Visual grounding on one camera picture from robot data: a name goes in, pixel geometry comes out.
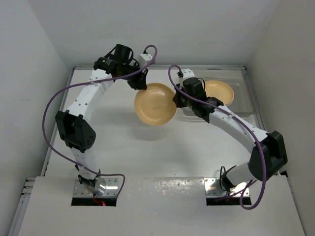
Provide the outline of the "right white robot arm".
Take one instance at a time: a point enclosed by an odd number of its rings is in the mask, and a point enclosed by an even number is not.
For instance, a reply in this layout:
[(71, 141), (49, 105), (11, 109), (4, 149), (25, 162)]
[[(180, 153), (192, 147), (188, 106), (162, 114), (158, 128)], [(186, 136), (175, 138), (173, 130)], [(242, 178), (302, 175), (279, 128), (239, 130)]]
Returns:
[(220, 189), (227, 192), (242, 182), (268, 180), (288, 162), (282, 134), (250, 125), (222, 101), (208, 97), (204, 87), (205, 83), (196, 77), (180, 78), (173, 98), (176, 107), (191, 109), (197, 117), (225, 131), (251, 154), (248, 162), (233, 166), (220, 176)]

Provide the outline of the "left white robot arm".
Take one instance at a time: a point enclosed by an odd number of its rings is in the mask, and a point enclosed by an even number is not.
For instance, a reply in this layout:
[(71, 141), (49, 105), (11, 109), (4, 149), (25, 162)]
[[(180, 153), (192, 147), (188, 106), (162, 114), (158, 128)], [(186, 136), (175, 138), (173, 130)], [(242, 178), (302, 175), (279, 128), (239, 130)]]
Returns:
[(95, 189), (100, 182), (92, 150), (96, 132), (89, 124), (93, 111), (118, 77), (134, 90), (146, 90), (146, 65), (153, 59), (147, 51), (135, 59), (131, 48), (117, 44), (95, 61), (87, 85), (64, 112), (59, 111), (55, 116), (60, 138), (75, 157), (79, 182), (89, 189)]

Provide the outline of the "yellow plate back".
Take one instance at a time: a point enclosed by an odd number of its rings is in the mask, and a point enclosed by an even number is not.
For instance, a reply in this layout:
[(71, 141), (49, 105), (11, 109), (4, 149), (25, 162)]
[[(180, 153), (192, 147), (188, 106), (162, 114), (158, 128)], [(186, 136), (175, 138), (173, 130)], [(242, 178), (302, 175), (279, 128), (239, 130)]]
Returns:
[(161, 126), (173, 119), (176, 105), (174, 91), (161, 83), (150, 83), (146, 90), (139, 90), (134, 99), (138, 118), (147, 125)]

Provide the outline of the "yellow plate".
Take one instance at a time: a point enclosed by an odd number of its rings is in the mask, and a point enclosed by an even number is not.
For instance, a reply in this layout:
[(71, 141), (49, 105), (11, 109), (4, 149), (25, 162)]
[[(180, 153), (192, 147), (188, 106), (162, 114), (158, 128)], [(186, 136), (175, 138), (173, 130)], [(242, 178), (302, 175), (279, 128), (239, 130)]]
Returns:
[(234, 100), (234, 90), (230, 85), (222, 81), (205, 81), (205, 91), (208, 97), (215, 97), (226, 106), (229, 106)]
[(134, 99), (138, 118), (147, 125), (161, 126), (173, 119), (176, 105), (174, 91), (161, 83), (150, 83), (146, 90), (139, 90)]

